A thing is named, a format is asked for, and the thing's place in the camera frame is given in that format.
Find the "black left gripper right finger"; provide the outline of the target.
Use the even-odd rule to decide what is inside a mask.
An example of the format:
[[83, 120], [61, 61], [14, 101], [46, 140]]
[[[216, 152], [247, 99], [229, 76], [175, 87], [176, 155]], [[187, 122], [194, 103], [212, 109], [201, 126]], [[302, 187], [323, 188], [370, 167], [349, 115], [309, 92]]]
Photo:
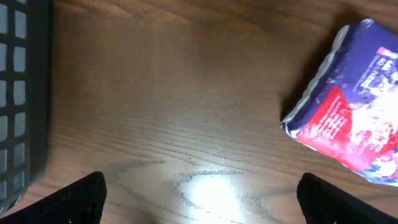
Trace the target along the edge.
[[309, 172], [298, 183], [297, 199], [307, 223], [397, 224], [397, 218]]

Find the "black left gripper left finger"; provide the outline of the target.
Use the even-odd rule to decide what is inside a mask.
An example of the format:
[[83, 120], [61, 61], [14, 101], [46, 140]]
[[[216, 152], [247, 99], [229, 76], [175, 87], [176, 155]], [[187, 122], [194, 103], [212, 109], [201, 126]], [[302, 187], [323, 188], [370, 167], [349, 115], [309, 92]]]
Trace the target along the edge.
[[1, 218], [1, 224], [99, 224], [106, 196], [104, 175], [96, 171]]

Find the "red purple snack bag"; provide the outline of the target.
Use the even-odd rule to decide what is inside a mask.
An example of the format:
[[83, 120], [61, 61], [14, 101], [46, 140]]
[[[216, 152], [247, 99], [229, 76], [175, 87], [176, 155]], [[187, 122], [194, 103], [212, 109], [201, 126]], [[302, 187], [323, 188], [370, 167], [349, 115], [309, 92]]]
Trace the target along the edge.
[[341, 28], [281, 126], [368, 181], [396, 186], [397, 34], [372, 19]]

